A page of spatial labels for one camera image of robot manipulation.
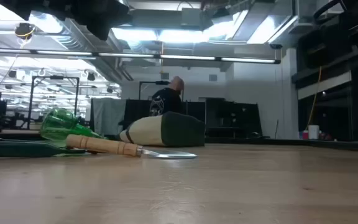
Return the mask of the beige and green gardening bag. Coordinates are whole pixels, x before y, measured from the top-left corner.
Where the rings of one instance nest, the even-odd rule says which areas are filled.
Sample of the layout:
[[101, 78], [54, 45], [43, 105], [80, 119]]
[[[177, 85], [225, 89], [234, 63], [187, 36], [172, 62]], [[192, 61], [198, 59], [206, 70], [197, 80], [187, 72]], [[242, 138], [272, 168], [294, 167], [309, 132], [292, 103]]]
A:
[[134, 121], [121, 131], [119, 139], [142, 146], [204, 146], [205, 125], [192, 116], [169, 111]]

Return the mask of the wooden handled metal trowel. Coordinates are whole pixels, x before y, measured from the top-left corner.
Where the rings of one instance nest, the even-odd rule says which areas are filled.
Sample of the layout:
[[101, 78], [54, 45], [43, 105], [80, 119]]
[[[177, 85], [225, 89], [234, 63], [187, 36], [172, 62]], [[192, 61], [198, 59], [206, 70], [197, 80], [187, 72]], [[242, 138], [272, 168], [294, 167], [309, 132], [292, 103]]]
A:
[[182, 151], [148, 150], [140, 145], [107, 139], [98, 139], [88, 136], [70, 134], [65, 143], [68, 147], [85, 149], [92, 152], [110, 153], [121, 156], [141, 157], [146, 155], [159, 159], [194, 159], [196, 154]]

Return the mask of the green plastic spray bottle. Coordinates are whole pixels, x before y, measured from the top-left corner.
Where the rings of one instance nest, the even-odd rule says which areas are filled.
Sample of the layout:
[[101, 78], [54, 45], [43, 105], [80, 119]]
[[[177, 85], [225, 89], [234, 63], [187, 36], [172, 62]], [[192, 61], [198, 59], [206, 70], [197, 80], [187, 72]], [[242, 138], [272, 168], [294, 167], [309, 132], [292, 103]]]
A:
[[78, 118], [65, 108], [54, 108], [49, 111], [40, 127], [40, 135], [58, 146], [64, 146], [70, 134], [103, 138], [90, 128], [81, 125]]

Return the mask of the dark green garden tool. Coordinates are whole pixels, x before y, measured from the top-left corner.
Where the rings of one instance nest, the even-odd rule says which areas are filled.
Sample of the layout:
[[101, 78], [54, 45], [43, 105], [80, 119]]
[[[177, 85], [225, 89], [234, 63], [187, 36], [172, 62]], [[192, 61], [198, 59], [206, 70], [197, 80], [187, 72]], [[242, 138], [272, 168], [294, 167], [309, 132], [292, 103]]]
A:
[[0, 157], [36, 158], [85, 153], [85, 150], [66, 149], [47, 142], [0, 139]]

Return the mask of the person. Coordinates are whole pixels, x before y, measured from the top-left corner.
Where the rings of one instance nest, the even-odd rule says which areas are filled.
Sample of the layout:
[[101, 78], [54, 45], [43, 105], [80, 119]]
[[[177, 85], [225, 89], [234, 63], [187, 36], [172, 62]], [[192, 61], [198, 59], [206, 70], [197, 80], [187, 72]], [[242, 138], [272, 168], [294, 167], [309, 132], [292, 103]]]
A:
[[184, 81], [175, 76], [166, 88], [158, 90], [152, 96], [149, 115], [159, 116], [167, 112], [181, 113], [181, 92], [184, 87]]

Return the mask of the long ceiling light bar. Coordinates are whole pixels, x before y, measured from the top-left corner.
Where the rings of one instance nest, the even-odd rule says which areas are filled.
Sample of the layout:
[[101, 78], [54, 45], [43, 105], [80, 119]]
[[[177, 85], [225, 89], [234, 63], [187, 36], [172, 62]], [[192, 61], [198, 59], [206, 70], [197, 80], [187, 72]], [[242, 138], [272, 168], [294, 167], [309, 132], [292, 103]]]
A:
[[247, 57], [212, 57], [196, 55], [169, 55], [169, 54], [133, 54], [133, 53], [111, 53], [111, 52], [79, 52], [79, 51], [59, 51], [59, 50], [35, 50], [35, 49], [4, 49], [0, 48], [0, 54], [14, 55], [52, 55], [63, 57], [79, 58], [142, 58], [142, 59], [169, 59], [169, 60], [197, 60], [214, 62], [234, 62], [234, 63], [261, 63], [261, 64], [280, 64], [279, 59], [266, 58], [247, 58]]

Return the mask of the black cabinet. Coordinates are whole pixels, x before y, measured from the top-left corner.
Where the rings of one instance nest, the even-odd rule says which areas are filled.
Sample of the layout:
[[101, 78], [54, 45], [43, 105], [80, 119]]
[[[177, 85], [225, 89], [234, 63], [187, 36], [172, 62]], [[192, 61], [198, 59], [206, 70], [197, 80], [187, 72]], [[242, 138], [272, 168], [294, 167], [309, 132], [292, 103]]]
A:
[[208, 98], [205, 106], [207, 137], [237, 139], [263, 136], [258, 104]]

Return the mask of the grey cloth cover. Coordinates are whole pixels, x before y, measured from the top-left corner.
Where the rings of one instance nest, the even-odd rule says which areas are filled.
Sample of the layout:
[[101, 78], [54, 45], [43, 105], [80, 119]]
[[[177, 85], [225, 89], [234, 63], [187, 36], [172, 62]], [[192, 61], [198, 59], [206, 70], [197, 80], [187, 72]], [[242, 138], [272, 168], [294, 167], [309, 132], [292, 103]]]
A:
[[107, 136], [119, 134], [122, 130], [119, 124], [124, 120], [126, 100], [112, 98], [92, 99], [94, 130]]

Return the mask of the grey ceiling box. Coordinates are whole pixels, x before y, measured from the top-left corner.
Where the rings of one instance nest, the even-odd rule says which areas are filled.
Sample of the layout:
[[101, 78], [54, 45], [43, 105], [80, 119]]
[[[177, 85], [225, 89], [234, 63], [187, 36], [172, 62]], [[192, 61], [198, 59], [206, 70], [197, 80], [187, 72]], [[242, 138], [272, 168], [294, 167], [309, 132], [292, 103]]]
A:
[[181, 9], [181, 26], [199, 27], [201, 25], [200, 9], [182, 8]]

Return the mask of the white cylindrical container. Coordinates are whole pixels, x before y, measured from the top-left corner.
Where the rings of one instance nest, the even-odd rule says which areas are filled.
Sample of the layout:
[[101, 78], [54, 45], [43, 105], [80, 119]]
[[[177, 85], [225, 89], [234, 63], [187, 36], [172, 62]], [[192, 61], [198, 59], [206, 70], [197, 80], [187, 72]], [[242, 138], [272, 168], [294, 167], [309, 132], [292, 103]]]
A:
[[308, 126], [308, 139], [319, 139], [319, 126], [311, 124]]

